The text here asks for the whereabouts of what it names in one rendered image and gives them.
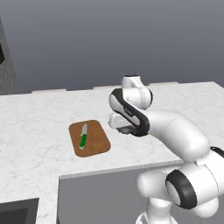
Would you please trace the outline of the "dark sink basin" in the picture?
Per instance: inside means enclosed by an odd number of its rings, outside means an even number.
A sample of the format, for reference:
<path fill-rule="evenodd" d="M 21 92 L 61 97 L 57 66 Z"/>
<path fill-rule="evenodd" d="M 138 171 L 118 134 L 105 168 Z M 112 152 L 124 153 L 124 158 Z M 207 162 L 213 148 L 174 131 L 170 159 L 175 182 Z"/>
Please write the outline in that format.
<path fill-rule="evenodd" d="M 39 198 L 0 203 L 0 224 L 36 224 Z"/>

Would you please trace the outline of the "green handled knife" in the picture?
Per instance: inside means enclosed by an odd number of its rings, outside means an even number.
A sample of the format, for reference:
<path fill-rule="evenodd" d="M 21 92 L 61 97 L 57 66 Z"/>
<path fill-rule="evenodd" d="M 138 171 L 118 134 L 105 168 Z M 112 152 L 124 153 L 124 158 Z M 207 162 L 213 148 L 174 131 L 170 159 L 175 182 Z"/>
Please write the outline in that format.
<path fill-rule="evenodd" d="M 80 133 L 79 149 L 83 150 L 86 147 L 87 138 L 88 138 L 88 125 L 85 123 L 82 126 L 81 133 Z"/>

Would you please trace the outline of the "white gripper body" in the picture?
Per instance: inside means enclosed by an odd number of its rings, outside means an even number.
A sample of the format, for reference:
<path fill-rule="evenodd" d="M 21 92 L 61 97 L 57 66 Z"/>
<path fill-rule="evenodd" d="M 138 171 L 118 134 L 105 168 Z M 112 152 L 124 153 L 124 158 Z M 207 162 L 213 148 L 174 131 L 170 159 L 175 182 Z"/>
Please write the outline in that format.
<path fill-rule="evenodd" d="M 111 112 L 109 114 L 108 125 L 112 129 L 117 129 L 117 128 L 129 126 L 130 123 L 123 116 L 117 113 Z"/>

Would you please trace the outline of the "brown wooden cutting board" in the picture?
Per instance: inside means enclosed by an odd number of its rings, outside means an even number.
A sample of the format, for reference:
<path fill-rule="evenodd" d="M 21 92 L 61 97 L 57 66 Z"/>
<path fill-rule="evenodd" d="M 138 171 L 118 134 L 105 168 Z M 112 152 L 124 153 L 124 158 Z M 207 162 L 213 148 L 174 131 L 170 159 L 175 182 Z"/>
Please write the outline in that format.
<path fill-rule="evenodd" d="M 81 142 L 81 129 L 87 124 L 87 143 L 86 147 L 81 150 L 79 144 Z M 87 120 L 76 122 L 69 126 L 69 134 L 73 143 L 74 153 L 81 158 L 90 157 L 109 151 L 110 141 L 97 120 Z"/>

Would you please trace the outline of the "grey tall appliance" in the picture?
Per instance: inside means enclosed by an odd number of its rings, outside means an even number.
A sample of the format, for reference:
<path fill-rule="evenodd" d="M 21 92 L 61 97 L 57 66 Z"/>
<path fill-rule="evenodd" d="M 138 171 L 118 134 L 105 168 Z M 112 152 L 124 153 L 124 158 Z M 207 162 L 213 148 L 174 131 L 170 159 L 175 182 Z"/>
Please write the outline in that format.
<path fill-rule="evenodd" d="M 18 79 L 12 64 L 2 19 L 0 18 L 0 95 L 15 95 L 18 93 Z"/>

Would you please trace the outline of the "white stool seat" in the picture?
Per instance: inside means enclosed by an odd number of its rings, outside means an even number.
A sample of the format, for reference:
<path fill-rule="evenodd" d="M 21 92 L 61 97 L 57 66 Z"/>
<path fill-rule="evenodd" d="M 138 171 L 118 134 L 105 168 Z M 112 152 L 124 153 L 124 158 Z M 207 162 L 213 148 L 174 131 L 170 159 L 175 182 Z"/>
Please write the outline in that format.
<path fill-rule="evenodd" d="M 99 86 L 99 87 L 93 87 L 93 89 L 114 89 L 114 88 L 120 88 L 121 85 L 117 86 L 117 85 L 113 85 L 113 86 Z"/>
<path fill-rule="evenodd" d="M 58 89 L 44 89 L 44 90 L 33 90 L 32 94 L 42 94 L 42 93 L 58 93 L 58 92 L 66 92 L 65 88 L 58 88 Z"/>
<path fill-rule="evenodd" d="M 176 85 L 179 84 L 177 81 L 171 81 L 171 82 L 155 82 L 155 83 L 149 83 L 149 86 L 164 86 L 164 85 Z"/>

